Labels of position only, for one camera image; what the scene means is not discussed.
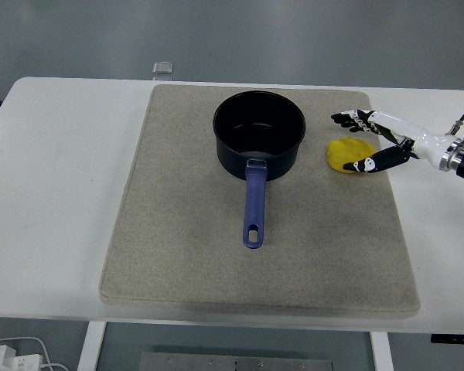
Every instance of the mat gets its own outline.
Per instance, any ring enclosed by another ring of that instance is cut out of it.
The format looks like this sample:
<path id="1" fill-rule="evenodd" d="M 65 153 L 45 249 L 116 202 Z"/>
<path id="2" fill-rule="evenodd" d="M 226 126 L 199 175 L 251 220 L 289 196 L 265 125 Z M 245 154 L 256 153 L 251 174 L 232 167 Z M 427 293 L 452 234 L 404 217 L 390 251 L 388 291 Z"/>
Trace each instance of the mat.
<path id="1" fill-rule="evenodd" d="M 100 283 L 107 304 L 219 313 L 403 318 L 419 300 L 387 174 L 341 174 L 330 115 L 370 108 L 345 90 L 265 89 L 306 119 L 287 174 L 268 182 L 264 245 L 242 244 L 246 184 L 223 169 L 213 114 L 250 89 L 158 85 Z"/>

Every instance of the pot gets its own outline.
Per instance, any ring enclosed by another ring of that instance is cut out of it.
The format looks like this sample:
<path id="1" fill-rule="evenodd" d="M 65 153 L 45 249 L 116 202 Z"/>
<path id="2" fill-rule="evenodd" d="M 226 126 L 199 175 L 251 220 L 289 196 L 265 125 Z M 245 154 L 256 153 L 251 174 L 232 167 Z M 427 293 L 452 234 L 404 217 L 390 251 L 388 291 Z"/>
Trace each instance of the pot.
<path id="1" fill-rule="evenodd" d="M 264 240 L 266 182 L 283 176 L 294 165 L 305 134 L 304 115 L 282 95 L 246 91 L 217 108 L 213 131 L 220 163 L 247 182 L 243 242 L 258 248 Z"/>

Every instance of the sponge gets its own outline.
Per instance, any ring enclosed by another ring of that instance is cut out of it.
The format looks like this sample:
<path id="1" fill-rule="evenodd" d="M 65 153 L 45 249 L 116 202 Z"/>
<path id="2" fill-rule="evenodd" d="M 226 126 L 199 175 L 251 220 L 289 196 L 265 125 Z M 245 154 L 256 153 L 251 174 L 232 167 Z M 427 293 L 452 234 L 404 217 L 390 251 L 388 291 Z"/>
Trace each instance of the sponge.
<path id="1" fill-rule="evenodd" d="M 367 141 L 351 137 L 336 139 L 328 144 L 326 159 L 329 165 L 338 172 L 351 173 L 345 170 L 343 165 L 347 162 L 358 162 L 363 158 L 370 157 L 377 149 Z"/>

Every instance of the white robotic arm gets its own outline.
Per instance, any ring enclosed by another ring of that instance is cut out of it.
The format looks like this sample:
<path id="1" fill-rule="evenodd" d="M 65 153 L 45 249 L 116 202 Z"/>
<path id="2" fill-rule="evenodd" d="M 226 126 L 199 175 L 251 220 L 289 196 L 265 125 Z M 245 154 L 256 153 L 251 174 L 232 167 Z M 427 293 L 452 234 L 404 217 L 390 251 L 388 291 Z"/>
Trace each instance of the white robotic arm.
<path id="1" fill-rule="evenodd" d="M 445 172 L 455 170 L 464 178 L 464 140 L 455 136 L 461 121 L 447 134 L 433 135 L 417 124 L 377 111 L 345 111 L 332 115 L 332 119 L 352 132 L 371 131 L 396 144 L 369 158 L 345 164 L 346 170 L 380 172 L 415 157 L 426 158 L 434 168 Z"/>

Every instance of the table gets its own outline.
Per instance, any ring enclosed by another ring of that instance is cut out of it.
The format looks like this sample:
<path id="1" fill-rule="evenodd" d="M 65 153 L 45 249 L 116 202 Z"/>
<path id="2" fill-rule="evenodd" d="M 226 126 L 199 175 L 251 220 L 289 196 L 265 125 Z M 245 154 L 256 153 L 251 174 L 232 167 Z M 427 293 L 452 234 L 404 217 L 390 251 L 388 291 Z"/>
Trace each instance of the table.
<path id="1" fill-rule="evenodd" d="M 101 270 L 158 83 L 173 82 L 28 77 L 15 83 L 0 109 L 0 316 L 464 334 L 464 179 L 426 160 L 388 171 L 421 299 L 414 317 L 210 315 L 104 305 Z M 435 134 L 464 113 L 461 90 L 190 84 L 363 91 L 374 109 Z"/>

